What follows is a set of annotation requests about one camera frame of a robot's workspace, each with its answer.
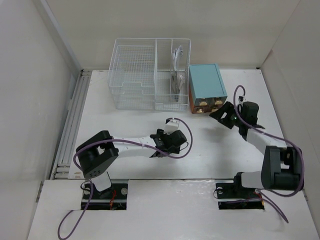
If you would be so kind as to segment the aluminium rail frame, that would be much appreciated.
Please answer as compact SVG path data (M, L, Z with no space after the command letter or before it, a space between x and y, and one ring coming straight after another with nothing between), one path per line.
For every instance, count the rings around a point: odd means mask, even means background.
M91 75L92 71L88 69L79 73L72 98L67 105L67 117L48 177L50 180L68 177Z

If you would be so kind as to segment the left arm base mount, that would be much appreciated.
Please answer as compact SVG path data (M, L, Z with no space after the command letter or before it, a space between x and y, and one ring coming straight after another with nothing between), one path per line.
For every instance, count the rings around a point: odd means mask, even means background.
M93 187L87 210L122 211L127 209L128 180L112 180L111 187L99 192Z

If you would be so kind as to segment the teal orange drawer box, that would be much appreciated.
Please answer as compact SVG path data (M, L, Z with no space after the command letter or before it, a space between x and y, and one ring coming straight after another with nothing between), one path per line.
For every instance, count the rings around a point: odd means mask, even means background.
M188 83L189 105L192 114L216 112L228 97L217 63L191 64Z

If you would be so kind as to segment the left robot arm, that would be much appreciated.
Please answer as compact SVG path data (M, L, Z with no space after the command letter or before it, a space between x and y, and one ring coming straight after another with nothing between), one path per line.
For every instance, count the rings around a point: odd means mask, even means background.
M86 180L92 181L94 192L107 198L112 192L112 183L107 169L117 158L146 157L162 158L179 154L187 142L181 130L166 133L158 129L155 134L140 138L114 138L102 130L77 147L75 159Z

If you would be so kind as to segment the grey spiral setup guide booklet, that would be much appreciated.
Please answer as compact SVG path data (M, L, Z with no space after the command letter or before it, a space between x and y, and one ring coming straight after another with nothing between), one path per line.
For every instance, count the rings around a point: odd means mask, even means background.
M175 48L171 54L171 94L173 101L178 103L180 101L180 96L185 93L185 74L180 68L180 61L183 56L183 46L180 45L178 48Z

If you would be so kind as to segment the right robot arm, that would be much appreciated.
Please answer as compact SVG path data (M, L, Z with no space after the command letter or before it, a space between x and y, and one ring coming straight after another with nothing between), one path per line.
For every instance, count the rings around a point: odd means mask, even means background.
M234 106L227 101L209 115L229 129L237 127L240 136L263 154L260 171L236 174L237 181L231 185L232 193L243 197L250 188L294 192L302 190L304 167L301 150L280 137L266 133L264 127L257 124L258 112L257 103L245 101Z

